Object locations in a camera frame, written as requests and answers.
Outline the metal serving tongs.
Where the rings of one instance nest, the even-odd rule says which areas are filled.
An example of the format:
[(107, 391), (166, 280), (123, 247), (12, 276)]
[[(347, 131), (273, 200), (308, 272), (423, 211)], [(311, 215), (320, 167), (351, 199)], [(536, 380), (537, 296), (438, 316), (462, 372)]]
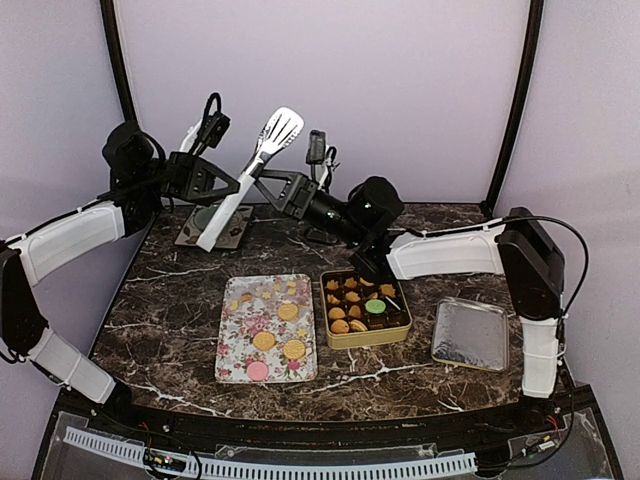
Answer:
[(238, 178), (239, 191), (227, 196), (220, 203), (209, 224), (198, 237), (196, 245), (199, 248), (207, 252), (214, 248), (218, 237), (261, 171), (275, 155), (298, 137), (303, 127), (303, 118), (288, 107), (280, 107), (271, 115), (258, 135), (250, 160)]

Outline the brown round cookie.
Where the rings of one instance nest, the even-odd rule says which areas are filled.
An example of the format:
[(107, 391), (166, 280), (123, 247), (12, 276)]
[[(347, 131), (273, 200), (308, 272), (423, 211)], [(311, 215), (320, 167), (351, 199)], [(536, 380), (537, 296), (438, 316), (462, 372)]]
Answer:
[(333, 307), (328, 312), (328, 318), (332, 321), (344, 319), (345, 317), (346, 317), (346, 313), (340, 307)]

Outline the green macaron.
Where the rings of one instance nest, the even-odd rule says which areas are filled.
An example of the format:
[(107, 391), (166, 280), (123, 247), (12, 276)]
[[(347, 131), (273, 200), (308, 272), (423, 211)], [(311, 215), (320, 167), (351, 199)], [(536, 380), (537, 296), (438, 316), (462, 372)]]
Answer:
[(365, 303), (365, 310), (372, 315), (380, 315), (386, 311), (386, 303), (381, 299), (370, 299)]

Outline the chocolate chip cookie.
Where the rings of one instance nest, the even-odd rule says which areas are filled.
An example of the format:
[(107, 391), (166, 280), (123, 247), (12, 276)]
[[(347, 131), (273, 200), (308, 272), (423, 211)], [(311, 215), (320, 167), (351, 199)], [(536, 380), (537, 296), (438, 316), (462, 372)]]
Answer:
[(339, 319), (331, 324), (330, 330), (333, 334), (346, 334), (350, 332), (350, 325), (347, 321)]

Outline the round waffle cookie bottom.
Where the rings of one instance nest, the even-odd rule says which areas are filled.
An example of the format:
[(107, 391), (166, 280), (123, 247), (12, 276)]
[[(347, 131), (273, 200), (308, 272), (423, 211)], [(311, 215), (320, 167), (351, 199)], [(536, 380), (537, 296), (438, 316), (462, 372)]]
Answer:
[(357, 319), (349, 322), (349, 329), (354, 333), (363, 333), (368, 331), (368, 327), (362, 321)]

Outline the black sandwich cookie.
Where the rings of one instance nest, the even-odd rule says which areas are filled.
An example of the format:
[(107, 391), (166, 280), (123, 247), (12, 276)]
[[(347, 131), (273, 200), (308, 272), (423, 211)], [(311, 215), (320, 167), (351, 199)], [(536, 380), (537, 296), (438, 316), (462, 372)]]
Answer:
[(398, 310), (398, 311), (402, 311), (403, 310), (403, 307), (401, 307), (393, 298), (385, 297), (385, 300), (387, 301), (387, 303), (392, 305), (396, 310)]

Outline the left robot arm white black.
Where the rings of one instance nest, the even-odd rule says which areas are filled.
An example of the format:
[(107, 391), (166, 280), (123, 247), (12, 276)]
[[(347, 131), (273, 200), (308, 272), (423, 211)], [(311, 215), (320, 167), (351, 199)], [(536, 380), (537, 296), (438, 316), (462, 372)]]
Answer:
[(164, 199), (207, 206), (237, 192), (236, 180), (200, 156), (219, 144), (229, 125), (223, 114), (208, 116), (192, 130), (188, 145), (166, 153), (136, 122), (122, 123), (102, 149), (109, 191), (1, 244), (3, 359), (29, 361), (61, 386), (103, 405), (103, 421), (120, 436), (141, 427), (140, 412), (128, 404), (130, 389), (52, 329), (33, 288), (60, 267), (145, 229)]

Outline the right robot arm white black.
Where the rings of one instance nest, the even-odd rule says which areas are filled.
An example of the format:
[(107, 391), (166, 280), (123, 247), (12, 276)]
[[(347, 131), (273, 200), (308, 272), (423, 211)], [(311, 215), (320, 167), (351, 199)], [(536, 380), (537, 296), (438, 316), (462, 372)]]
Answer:
[(280, 213), (303, 220), (353, 249), (350, 263), (368, 280), (410, 280), (430, 275), (490, 273), (505, 277), (523, 327), (522, 392), (510, 413), (521, 434), (549, 416), (571, 299), (565, 257), (544, 229), (548, 217), (513, 208), (503, 218), (466, 227), (423, 231), (392, 229), (405, 205), (379, 176), (357, 185), (342, 202), (302, 173), (264, 170), (256, 187)]

